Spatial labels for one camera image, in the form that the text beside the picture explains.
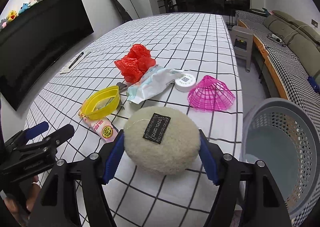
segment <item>blue object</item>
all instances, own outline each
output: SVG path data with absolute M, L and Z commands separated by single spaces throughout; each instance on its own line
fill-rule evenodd
M 28 129 L 25 134 L 27 140 L 31 140 L 49 129 L 49 124 L 46 121 L 39 123 L 38 125 Z
M 316 93 L 320 94 L 320 88 L 319 88 L 318 84 L 316 83 L 316 80 L 312 76 L 308 77 L 308 82 L 311 85 L 311 87 L 313 88 L 313 90 Z
M 271 15 L 266 8 L 262 8 L 262 9 L 263 9 L 263 12 L 267 15 L 267 17 Z
M 113 147 L 106 161 L 104 175 L 102 177 L 104 184 L 109 183 L 109 181 L 114 178 L 117 168 L 119 166 L 120 160 L 122 158 L 123 152 L 124 152 L 124 133 L 121 134 L 121 136 L 117 140 L 116 145 Z
M 27 4 L 27 3 L 24 3 L 24 4 L 22 5 L 22 7 L 20 8 L 18 14 L 20 15 L 20 14 L 21 14 L 22 12 L 24 12 L 26 9 L 29 9 L 29 7 L 28 7 L 28 4 Z
M 210 150 L 208 149 L 207 140 L 204 140 L 200 137 L 201 145 L 199 150 L 199 156 L 204 166 L 205 172 L 207 173 L 207 177 L 211 180 L 214 184 L 216 184 L 219 180 L 218 178 L 218 169 L 217 163 L 211 155 Z

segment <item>person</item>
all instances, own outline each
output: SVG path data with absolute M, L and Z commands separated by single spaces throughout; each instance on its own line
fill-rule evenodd
M 28 197 L 27 197 L 27 201 L 26 201 L 26 207 L 29 212 L 32 211 L 33 206 L 36 202 L 36 198 L 41 190 L 41 187 L 37 184 L 38 181 L 39 181 L 39 177 L 37 175 L 32 178 L 32 185 L 31 185 L 31 188 L 28 192 Z M 22 215 L 24 214 L 24 212 L 20 212 L 19 205 L 17 204 L 17 202 L 14 199 L 12 199 L 10 197 L 5 197 L 4 204 L 6 205 L 8 210 L 11 212 L 13 217 L 16 219 L 16 221 L 21 226 L 23 226 L 23 227 L 27 226 L 28 219 L 26 217 L 25 217 L 25 219 L 23 219 Z

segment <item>gold logo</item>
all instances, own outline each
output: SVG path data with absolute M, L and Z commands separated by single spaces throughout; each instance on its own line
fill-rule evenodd
M 103 129 L 102 129 L 102 136 L 103 136 L 105 139 L 110 138 L 112 135 L 113 135 L 113 129 L 112 129 L 111 126 L 105 126 L 105 127 L 103 127 Z

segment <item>black pen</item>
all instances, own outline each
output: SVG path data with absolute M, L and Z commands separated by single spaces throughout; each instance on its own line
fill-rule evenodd
M 72 62 L 72 64 L 68 67 L 69 69 L 75 64 L 75 62 L 77 62 L 79 60 L 79 58 L 81 58 L 83 56 L 84 52 L 81 52 L 80 55 L 78 55 L 78 57 Z

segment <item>television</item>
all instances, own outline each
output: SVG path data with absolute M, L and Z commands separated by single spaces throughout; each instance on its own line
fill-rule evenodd
M 4 98 L 17 110 L 39 77 L 92 33 L 81 0 L 42 0 L 25 10 L 0 31 Z

